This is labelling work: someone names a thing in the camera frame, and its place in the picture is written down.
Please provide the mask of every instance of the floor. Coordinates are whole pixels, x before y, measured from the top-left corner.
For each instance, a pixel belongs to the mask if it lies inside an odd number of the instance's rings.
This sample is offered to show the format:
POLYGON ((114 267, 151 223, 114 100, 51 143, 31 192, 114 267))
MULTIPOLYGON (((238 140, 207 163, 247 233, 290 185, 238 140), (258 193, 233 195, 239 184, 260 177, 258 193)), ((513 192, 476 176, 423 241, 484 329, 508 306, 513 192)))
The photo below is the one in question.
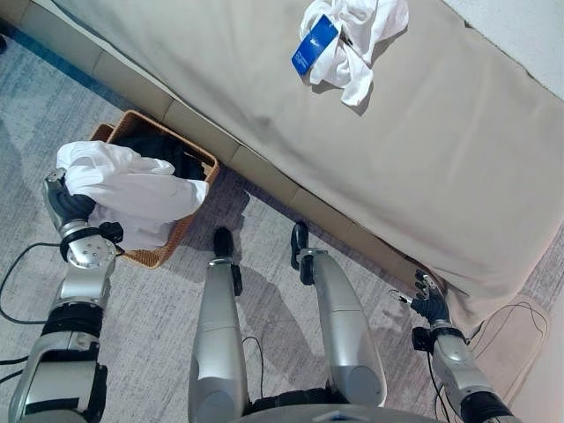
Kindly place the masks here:
MULTIPOLYGON (((55 165, 56 150, 88 139, 99 122, 116 122, 126 100, 110 92, 24 34, 16 32, 0 56, 0 251, 3 271, 33 241, 57 241, 42 206, 41 181, 55 165)), ((108 403, 103 421, 186 421, 189 357, 204 285, 212 257, 215 227, 233 230, 243 276, 237 306, 243 335, 258 337, 265 359, 264 394, 324 385, 323 343, 315 291, 302 286, 288 265, 289 234, 301 216, 267 193, 223 168, 192 227, 171 259, 147 271, 120 259, 102 332, 100 362, 109 368, 108 403)), ((313 246, 335 257, 363 305, 382 357, 389 386, 387 406, 432 416, 434 391, 425 356, 411 346, 411 328, 421 324, 387 292, 403 287, 375 263, 315 225, 313 246)), ((547 308, 546 290, 561 289, 558 242, 535 270, 525 291, 547 308)), ((14 271, 3 305, 20 318, 42 318, 49 309, 64 265, 56 249, 38 249, 14 271)), ((27 354, 38 327, 0 322, 0 357, 27 354)), ((259 395, 260 360, 245 344, 249 394, 259 395)), ((3 374, 19 367, 3 369, 3 374)), ((0 390, 0 415, 16 381, 0 390)))

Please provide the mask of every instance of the blue label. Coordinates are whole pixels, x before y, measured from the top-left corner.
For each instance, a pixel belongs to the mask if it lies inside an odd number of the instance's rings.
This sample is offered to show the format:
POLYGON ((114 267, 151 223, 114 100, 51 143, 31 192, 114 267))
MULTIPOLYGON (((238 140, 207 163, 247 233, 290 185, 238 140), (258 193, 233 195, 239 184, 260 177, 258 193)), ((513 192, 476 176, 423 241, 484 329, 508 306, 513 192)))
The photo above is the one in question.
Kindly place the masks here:
POLYGON ((298 50, 292 57, 293 67, 300 75, 308 73, 317 57, 329 46, 338 35, 337 28, 331 24, 329 18, 322 15, 308 35, 301 41, 298 50))

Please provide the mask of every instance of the laundry basket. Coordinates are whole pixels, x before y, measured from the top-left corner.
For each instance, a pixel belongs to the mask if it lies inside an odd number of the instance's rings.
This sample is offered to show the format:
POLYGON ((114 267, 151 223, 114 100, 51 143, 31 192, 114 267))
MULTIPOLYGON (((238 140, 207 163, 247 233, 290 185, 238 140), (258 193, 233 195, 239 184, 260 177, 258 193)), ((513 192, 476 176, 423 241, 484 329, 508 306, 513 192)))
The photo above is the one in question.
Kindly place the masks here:
MULTIPOLYGON (((169 135, 182 141, 188 147, 187 150, 189 154, 202 163, 205 174, 204 180, 208 182, 210 186, 213 184, 219 173, 219 163, 212 154, 135 110, 125 112, 122 119, 115 127, 107 123, 102 123, 94 131, 90 139, 113 143, 118 139, 126 137, 150 137, 156 135, 169 135)), ((149 269, 155 269, 161 266, 173 254, 174 249, 176 249, 180 243, 192 222, 192 217, 193 215, 189 215, 176 221, 168 237, 168 242, 163 247, 155 250, 138 249, 135 251, 126 251, 124 256, 149 269)))

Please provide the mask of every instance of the beige bedsheet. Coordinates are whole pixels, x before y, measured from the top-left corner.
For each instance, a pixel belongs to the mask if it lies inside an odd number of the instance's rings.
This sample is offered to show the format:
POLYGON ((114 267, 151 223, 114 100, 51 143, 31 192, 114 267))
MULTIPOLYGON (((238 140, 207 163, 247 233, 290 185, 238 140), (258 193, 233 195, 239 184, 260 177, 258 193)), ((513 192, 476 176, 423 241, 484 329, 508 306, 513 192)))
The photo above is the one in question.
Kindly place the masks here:
POLYGON ((469 327, 511 300, 564 215, 562 101, 440 0, 412 0, 368 104, 290 64, 307 0, 56 0, 304 188, 452 285, 469 327))

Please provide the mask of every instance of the white wall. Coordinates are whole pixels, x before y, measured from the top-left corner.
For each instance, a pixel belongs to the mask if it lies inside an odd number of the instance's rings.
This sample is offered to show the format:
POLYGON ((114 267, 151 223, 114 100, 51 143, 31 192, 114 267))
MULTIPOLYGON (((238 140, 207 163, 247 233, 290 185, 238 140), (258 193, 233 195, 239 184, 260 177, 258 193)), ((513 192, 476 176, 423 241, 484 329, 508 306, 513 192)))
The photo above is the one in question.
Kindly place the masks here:
POLYGON ((564 291, 542 353, 511 406, 523 423, 564 423, 564 291))

